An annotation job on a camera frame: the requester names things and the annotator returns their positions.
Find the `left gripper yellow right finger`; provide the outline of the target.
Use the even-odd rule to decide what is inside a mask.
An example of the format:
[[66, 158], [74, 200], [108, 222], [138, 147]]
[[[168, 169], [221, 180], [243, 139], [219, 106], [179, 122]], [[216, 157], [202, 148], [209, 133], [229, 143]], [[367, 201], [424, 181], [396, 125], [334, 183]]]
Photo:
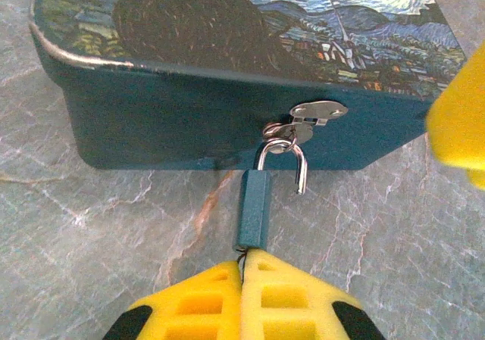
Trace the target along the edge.
[[261, 249], [247, 252], [241, 340], [385, 340], [359, 301]]

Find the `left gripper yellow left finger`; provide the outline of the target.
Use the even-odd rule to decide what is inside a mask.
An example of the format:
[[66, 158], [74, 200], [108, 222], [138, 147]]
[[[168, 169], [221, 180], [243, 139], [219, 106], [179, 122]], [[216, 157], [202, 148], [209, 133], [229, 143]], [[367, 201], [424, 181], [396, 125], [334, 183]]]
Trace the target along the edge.
[[240, 340], [241, 292], [238, 263], [217, 264], [140, 298], [102, 340]]

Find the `small blue padlock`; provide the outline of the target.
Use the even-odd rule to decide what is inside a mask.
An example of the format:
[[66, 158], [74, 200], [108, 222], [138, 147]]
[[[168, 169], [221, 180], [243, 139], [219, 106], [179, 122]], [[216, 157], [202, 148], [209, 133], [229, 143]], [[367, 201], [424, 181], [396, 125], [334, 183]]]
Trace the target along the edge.
[[266, 249], [271, 211], [272, 178], [264, 168], [265, 159], [273, 148], [292, 152], [296, 157], [296, 193], [306, 190], [308, 162], [296, 141], [277, 138], [264, 142], [258, 150], [255, 165], [242, 175], [239, 218], [234, 249], [239, 252], [249, 249]]

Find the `starry night painted tin box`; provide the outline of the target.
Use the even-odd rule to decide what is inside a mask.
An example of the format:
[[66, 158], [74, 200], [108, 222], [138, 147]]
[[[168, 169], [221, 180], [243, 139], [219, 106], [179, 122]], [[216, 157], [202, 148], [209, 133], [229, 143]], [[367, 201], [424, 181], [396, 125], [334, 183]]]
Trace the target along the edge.
[[294, 106], [349, 111], [299, 145], [359, 170], [424, 132], [466, 62], [435, 0], [32, 0], [77, 151], [100, 169], [248, 170]]

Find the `silver metal hasp latch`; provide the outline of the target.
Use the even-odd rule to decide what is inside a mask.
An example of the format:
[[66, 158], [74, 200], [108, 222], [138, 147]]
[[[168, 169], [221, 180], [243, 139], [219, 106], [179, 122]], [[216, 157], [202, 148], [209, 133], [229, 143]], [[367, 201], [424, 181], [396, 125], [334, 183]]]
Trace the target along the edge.
[[329, 120], [342, 117], [348, 111], [337, 101], [301, 103], [290, 109], [289, 118], [284, 123], [267, 124], [262, 131], [263, 139], [286, 139], [290, 144], [301, 145], [312, 138], [315, 126], [325, 126]]

